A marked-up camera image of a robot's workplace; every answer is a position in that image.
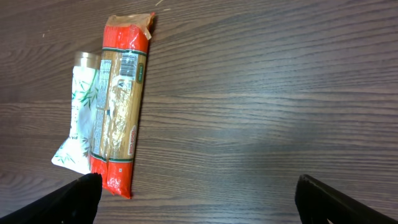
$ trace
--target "dark wooden surface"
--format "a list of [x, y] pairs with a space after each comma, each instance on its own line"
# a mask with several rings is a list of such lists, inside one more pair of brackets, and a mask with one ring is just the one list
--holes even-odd
[[155, 11], [135, 197], [96, 223], [300, 223], [303, 173], [398, 219], [398, 1], [157, 2], [0, 2], [0, 216], [80, 176], [50, 161], [74, 52]]

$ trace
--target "spaghetti package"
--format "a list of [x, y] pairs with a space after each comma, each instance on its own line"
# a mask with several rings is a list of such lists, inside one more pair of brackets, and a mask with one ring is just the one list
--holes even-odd
[[133, 157], [153, 14], [109, 17], [98, 80], [92, 173], [103, 188], [131, 198]]

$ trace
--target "barcode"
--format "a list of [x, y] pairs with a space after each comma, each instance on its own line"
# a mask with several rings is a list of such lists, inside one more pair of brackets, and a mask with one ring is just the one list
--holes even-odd
[[130, 80], [136, 79], [138, 54], [126, 52], [122, 54], [122, 63], [120, 65], [120, 76]]

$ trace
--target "plastic wrap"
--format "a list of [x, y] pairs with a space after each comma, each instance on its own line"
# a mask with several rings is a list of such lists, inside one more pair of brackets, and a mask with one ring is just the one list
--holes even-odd
[[139, 109], [153, 14], [109, 17], [103, 41], [91, 172], [103, 188], [131, 198]]

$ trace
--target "metal lid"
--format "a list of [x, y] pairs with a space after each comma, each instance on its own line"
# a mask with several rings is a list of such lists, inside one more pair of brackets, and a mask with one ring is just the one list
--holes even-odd
[[75, 66], [100, 69], [101, 56], [87, 52], [75, 53]]

